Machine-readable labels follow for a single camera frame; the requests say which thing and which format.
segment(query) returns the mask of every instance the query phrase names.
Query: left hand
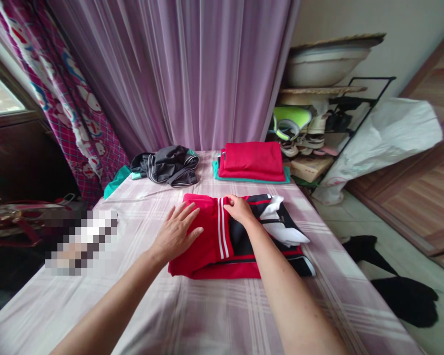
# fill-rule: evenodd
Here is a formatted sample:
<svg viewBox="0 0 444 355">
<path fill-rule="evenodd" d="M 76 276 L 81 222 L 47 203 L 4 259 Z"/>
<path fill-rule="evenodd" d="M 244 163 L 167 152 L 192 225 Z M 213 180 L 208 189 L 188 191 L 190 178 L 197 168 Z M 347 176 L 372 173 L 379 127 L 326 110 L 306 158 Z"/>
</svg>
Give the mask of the left hand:
<svg viewBox="0 0 444 355">
<path fill-rule="evenodd" d="M 204 228 L 198 227 L 187 235 L 188 228 L 200 211 L 199 208 L 194 210 L 194 206 L 191 203 L 186 207 L 186 202 L 178 208 L 173 206 L 149 248 L 165 264 L 184 253 L 204 231 Z"/>
</svg>

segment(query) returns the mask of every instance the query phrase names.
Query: teal cloth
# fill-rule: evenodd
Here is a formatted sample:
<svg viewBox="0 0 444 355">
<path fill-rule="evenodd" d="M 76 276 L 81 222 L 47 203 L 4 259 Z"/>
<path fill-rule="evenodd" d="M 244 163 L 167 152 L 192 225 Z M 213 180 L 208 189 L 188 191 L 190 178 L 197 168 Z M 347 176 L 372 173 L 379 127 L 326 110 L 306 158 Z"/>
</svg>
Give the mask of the teal cloth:
<svg viewBox="0 0 444 355">
<path fill-rule="evenodd" d="M 212 167 L 214 168 L 214 175 L 216 177 L 216 180 L 223 180 L 223 181 L 244 181 L 244 182 L 256 182 L 256 183 L 275 183 L 275 184 L 283 184 L 283 183 L 290 183 L 290 167 L 283 167 L 283 171 L 285 172 L 285 181 L 264 181 L 264 180 L 254 180 L 254 179 L 244 179 L 244 178 L 233 178 L 233 177 L 220 177 L 219 176 L 219 164 L 216 161 L 212 162 Z"/>
<path fill-rule="evenodd" d="M 131 171 L 130 168 L 126 165 L 122 166 L 120 170 L 115 175 L 115 178 L 112 182 L 109 182 L 109 184 L 106 186 L 104 190 L 104 200 L 109 198 L 110 195 L 113 194 L 115 190 L 117 190 L 117 187 L 119 187 L 122 182 L 125 181 L 125 179 L 130 175 Z"/>
<path fill-rule="evenodd" d="M 132 180 L 138 180 L 142 178 L 142 173 L 132 173 Z"/>
</svg>

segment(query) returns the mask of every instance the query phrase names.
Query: pink checkered sheet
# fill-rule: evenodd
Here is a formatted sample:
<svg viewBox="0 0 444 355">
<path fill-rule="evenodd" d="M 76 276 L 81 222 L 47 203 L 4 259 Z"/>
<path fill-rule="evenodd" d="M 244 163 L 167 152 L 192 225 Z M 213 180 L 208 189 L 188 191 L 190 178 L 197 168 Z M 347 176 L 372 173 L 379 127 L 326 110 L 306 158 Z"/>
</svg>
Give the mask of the pink checkered sheet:
<svg viewBox="0 0 444 355">
<path fill-rule="evenodd" d="M 95 210 L 117 211 L 111 257 L 87 276 L 52 276 L 43 267 L 0 311 L 0 354 L 47 354 L 153 242 L 167 211 L 186 193 L 221 197 L 269 193 L 285 198 L 317 276 L 312 294 L 352 354 L 423 354 L 339 241 L 291 182 L 219 181 L 202 152 L 199 183 L 182 189 L 128 178 Z M 261 280 L 190 280 L 163 269 L 113 354 L 282 354 Z"/>
</svg>

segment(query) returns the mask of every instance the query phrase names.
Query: hand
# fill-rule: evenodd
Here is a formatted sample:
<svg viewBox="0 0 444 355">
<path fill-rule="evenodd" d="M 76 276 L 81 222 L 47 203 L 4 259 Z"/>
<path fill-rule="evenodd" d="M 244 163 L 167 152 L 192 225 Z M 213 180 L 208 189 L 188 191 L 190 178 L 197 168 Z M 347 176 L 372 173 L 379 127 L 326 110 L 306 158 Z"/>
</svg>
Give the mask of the hand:
<svg viewBox="0 0 444 355">
<path fill-rule="evenodd" d="M 224 205 L 223 207 L 233 219 L 244 226 L 247 222 L 256 220 L 247 201 L 235 195 L 226 195 L 225 197 L 230 199 L 230 205 Z"/>
<path fill-rule="evenodd" d="M 200 211 L 199 208 L 194 210 L 194 206 L 194 203 L 191 203 L 186 207 L 186 202 L 178 208 L 173 206 L 149 248 L 165 264 L 184 253 L 204 231 L 204 228 L 199 227 L 187 235 L 188 228 Z"/>
</svg>

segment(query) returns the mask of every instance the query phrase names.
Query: bed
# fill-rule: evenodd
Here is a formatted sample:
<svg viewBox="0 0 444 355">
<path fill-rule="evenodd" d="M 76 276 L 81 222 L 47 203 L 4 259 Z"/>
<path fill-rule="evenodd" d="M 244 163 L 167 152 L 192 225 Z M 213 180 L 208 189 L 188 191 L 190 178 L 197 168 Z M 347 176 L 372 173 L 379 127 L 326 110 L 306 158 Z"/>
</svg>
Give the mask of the bed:
<svg viewBox="0 0 444 355">
<path fill-rule="evenodd" d="M 294 183 L 214 179 L 217 152 L 201 152 L 199 183 L 183 189 L 128 178 L 97 211 L 117 211 L 108 256 L 87 276 L 43 267 L 0 311 L 0 354 L 47 354 L 154 240 L 169 207 L 185 193 L 220 197 L 269 193 L 285 198 L 317 275 L 305 278 L 352 354 L 423 354 Z M 158 275 L 113 354 L 282 354 L 261 280 L 190 280 Z"/>
</svg>

